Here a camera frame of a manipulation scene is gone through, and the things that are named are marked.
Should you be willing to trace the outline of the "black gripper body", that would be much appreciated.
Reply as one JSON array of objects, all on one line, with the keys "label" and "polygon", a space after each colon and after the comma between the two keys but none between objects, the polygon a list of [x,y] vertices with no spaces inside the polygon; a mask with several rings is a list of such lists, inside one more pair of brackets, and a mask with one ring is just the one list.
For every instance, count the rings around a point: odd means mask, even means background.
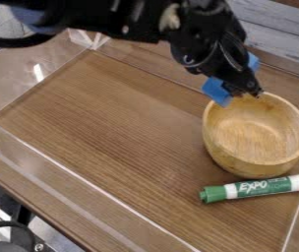
[{"label": "black gripper body", "polygon": [[215,77],[226,83],[251,80],[246,31],[234,19],[220,29],[215,24],[183,24],[170,32],[171,52],[175,60],[195,75]]}]

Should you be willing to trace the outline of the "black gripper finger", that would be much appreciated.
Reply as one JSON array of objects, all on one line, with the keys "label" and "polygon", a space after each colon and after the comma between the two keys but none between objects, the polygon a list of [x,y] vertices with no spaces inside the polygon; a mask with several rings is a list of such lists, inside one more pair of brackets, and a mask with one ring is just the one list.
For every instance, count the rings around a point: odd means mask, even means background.
[{"label": "black gripper finger", "polygon": [[243,96],[244,94],[258,97],[262,93],[262,87],[250,68],[236,71],[232,68],[224,68],[220,71],[223,80],[222,88],[230,93],[230,96]]}]

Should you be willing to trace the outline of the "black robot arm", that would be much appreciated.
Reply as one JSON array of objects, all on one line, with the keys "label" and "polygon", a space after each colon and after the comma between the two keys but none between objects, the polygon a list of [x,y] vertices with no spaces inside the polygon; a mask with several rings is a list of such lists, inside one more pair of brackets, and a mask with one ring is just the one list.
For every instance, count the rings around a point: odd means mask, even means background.
[{"label": "black robot arm", "polygon": [[222,81],[231,96],[259,96],[247,34],[227,0],[0,0],[33,34],[0,48],[38,45],[67,29],[145,43],[166,41],[187,71]]}]

